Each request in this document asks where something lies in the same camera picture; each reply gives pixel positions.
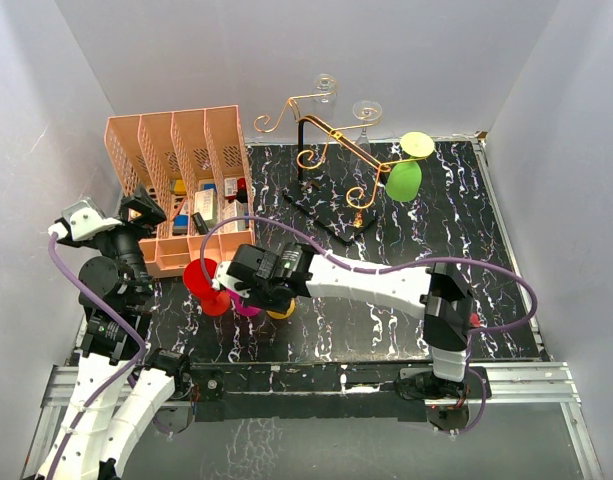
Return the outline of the yellow wine glass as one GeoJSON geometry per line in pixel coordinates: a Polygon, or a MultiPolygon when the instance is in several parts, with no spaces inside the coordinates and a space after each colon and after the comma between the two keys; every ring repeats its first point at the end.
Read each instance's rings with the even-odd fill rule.
{"type": "Polygon", "coordinates": [[[294,313],[295,309],[296,309],[296,301],[292,299],[288,305],[288,308],[285,311],[267,310],[266,313],[272,319],[284,320],[284,319],[289,318],[294,313]]]}

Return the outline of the magenta wine glass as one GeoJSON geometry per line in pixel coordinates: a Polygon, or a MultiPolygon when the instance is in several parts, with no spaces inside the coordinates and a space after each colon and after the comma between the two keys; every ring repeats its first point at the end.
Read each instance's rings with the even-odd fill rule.
{"type": "Polygon", "coordinates": [[[254,306],[246,306],[243,304],[242,298],[238,295],[233,295],[231,297],[235,311],[242,316],[245,317],[254,317],[261,312],[261,309],[254,306]]]}

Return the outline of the red wine glass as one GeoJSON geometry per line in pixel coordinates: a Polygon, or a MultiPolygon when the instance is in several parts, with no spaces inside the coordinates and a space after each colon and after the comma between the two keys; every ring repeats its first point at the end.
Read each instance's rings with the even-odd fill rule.
{"type": "Polygon", "coordinates": [[[217,269],[217,263],[206,258],[191,261],[185,268],[182,279],[187,290],[196,297],[202,312],[211,317],[218,317],[230,308],[230,296],[226,291],[212,287],[212,280],[217,269]]]}

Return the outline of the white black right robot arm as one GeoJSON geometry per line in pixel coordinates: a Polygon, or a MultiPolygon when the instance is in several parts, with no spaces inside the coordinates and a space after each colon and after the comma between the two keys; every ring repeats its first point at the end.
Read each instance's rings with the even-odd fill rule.
{"type": "Polygon", "coordinates": [[[467,393],[470,285],[451,263],[394,270],[386,265],[320,253],[289,242],[274,253],[244,244],[218,264],[213,286],[232,291],[246,306],[285,313],[298,297],[342,298],[391,308],[423,323],[432,366],[400,382],[413,399],[462,398],[467,393]]]}

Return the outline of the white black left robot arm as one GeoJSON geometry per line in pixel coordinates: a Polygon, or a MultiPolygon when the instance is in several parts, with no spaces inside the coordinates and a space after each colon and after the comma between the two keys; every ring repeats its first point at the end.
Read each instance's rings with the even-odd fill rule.
{"type": "Polygon", "coordinates": [[[122,478],[163,404],[190,392],[187,356],[150,353],[146,341],[154,279],[139,243],[165,219],[138,185],[114,216],[85,197],[50,226],[49,256],[79,292],[85,331],[62,423],[32,478],[122,478]]]}

